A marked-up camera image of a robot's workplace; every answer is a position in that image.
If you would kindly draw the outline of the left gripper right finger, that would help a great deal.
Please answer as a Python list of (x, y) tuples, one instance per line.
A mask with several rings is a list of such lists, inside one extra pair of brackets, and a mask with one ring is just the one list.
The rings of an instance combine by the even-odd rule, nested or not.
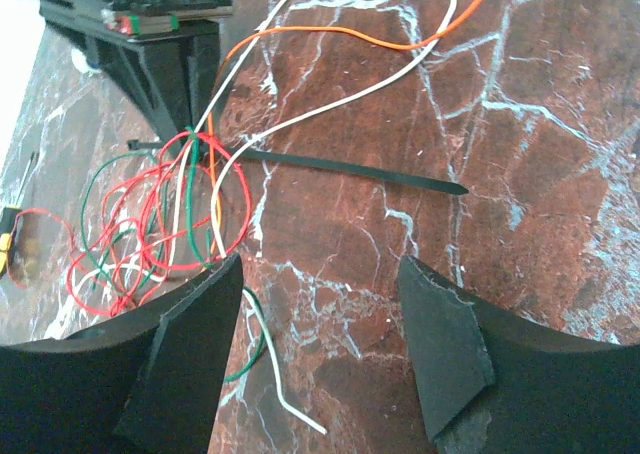
[(397, 274), (426, 435), (440, 453), (635, 453), (639, 349), (501, 309), (415, 257)]

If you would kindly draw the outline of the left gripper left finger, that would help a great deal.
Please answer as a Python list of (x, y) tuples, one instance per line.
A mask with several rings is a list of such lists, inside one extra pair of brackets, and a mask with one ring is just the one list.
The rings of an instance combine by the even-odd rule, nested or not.
[(1, 350), (5, 453), (204, 453), (242, 298), (232, 255), (130, 312)]

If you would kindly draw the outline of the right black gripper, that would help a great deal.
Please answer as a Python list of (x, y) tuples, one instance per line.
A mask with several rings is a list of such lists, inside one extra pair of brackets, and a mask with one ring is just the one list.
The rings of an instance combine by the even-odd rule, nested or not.
[[(231, 0), (39, 1), (46, 24), (126, 94), (162, 144), (197, 124), (220, 61), (219, 24), (200, 20), (230, 16)], [(125, 38), (141, 36), (151, 37)]]

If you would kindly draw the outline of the yellow black screwdriver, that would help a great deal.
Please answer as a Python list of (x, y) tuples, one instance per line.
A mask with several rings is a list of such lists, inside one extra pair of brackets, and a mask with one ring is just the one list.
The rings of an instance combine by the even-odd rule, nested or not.
[(38, 162), (38, 158), (39, 153), (37, 151), (33, 151), (23, 172), (17, 197), (14, 201), (5, 205), (1, 210), (1, 276), (4, 276), (8, 271), (8, 264), (13, 254), (12, 244), (14, 225), (18, 214), (21, 212), (27, 181), (31, 171)]

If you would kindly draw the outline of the black zip tie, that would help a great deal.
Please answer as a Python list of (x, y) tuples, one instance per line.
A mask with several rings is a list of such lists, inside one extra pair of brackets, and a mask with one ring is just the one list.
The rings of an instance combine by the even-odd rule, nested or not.
[(458, 183), (428, 178), (424, 176), (410, 175), (381, 168), (352, 164), (348, 162), (267, 152), (255, 149), (247, 149), (240, 155), (240, 157), (242, 159), (284, 163), (304, 168), (366, 177), (379, 181), (388, 181), (396, 184), (407, 185), (410, 187), (442, 192), (454, 196), (461, 196), (469, 193), (469, 190), (466, 187)]

